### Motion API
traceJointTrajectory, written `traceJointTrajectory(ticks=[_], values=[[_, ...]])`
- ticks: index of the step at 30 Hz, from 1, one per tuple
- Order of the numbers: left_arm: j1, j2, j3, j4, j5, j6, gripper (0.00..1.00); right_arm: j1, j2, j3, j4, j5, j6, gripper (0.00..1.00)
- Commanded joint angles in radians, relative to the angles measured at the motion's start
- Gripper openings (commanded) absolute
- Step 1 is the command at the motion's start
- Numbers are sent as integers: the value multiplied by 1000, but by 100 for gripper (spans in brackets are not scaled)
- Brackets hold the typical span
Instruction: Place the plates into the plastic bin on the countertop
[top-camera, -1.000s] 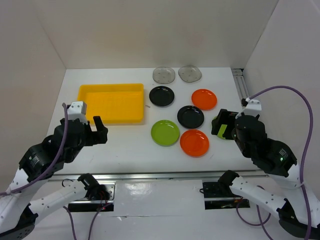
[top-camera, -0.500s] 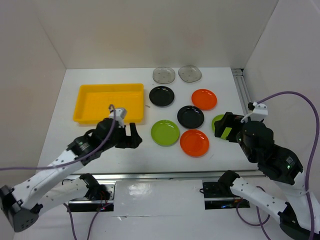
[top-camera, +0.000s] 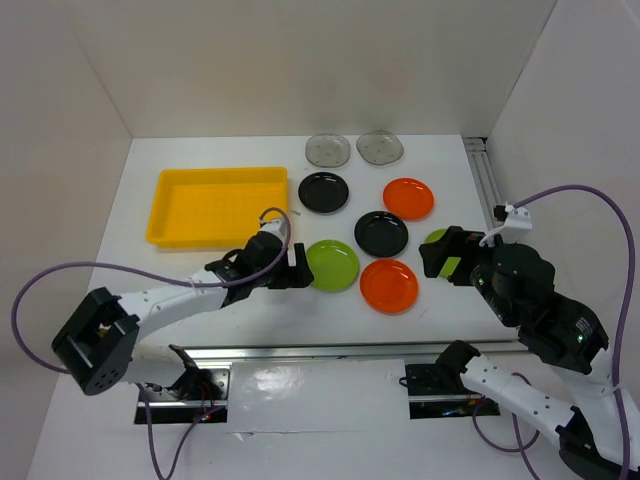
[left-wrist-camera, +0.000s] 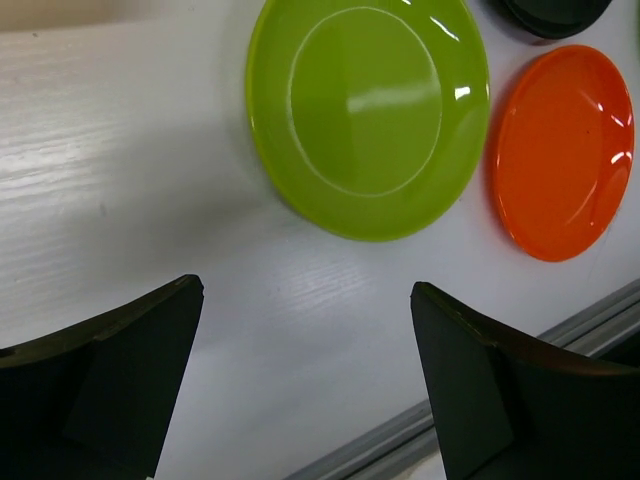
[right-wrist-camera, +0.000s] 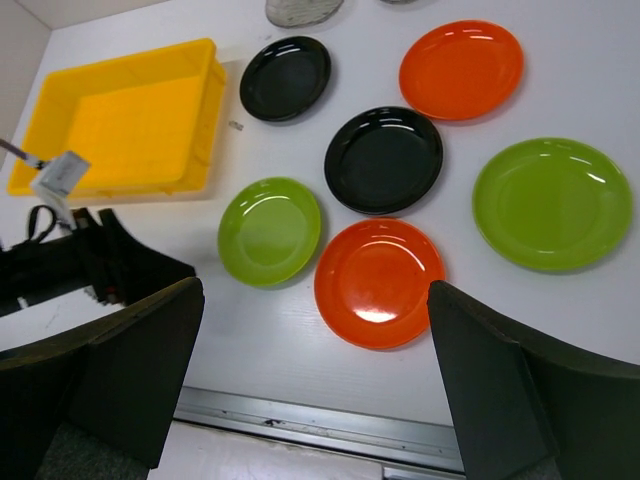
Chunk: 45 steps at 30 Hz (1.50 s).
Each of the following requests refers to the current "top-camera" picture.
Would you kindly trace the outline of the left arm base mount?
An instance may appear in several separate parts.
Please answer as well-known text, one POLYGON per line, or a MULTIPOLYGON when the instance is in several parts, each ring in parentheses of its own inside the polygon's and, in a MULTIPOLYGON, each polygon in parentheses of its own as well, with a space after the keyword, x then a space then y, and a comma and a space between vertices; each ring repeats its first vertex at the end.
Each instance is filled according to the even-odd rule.
POLYGON ((143 383, 134 423, 147 422, 147 399, 153 425, 188 425, 198 419, 204 424, 223 424, 228 419, 230 364, 210 364, 198 371, 188 369, 170 386, 143 383))

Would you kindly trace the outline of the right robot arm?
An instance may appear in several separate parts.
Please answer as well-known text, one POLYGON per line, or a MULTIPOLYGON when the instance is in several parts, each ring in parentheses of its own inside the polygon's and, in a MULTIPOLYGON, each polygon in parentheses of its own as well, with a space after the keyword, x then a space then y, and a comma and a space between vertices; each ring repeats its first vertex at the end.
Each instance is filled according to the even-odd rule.
POLYGON ((463 387, 527 421, 583 479, 639 476, 639 410, 613 378, 613 350, 596 314, 555 290, 555 269, 523 244, 483 244, 481 232, 449 227, 419 253, 424 274, 438 276, 447 259, 449 281, 472 286, 527 351, 548 365, 571 392, 567 403, 501 370, 471 344, 457 340, 437 358, 436 379, 448 392, 463 387))

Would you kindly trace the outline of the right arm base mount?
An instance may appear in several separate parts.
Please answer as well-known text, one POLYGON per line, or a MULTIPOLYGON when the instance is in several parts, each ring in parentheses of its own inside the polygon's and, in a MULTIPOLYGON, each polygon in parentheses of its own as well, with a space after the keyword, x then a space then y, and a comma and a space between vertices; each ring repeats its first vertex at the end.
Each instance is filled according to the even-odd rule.
POLYGON ((407 391, 412 420, 500 415, 494 401, 466 389, 435 363, 406 364, 398 383, 407 391))

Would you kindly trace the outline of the orange plate front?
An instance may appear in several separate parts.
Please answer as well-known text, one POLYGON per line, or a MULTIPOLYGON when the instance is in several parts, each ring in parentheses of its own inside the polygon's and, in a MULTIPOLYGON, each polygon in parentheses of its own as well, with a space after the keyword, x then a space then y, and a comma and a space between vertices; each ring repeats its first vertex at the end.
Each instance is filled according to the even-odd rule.
POLYGON ((384 314, 401 314, 409 310, 419 294, 414 272, 394 259, 379 259, 362 272, 359 288, 366 303, 384 314))

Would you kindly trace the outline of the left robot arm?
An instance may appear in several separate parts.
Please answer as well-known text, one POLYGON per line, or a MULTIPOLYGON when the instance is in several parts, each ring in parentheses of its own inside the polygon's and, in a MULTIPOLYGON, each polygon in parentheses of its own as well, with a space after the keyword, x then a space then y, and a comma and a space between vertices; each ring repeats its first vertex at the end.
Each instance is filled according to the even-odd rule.
POLYGON ((52 350, 81 391, 101 394, 118 382, 158 383, 176 399, 196 390, 196 366, 183 348, 139 349, 151 334, 198 314, 226 309, 258 288, 308 287, 314 276, 303 244, 288 257, 285 237, 261 230, 246 246, 210 262, 185 280, 116 295, 90 291, 52 341, 52 350))

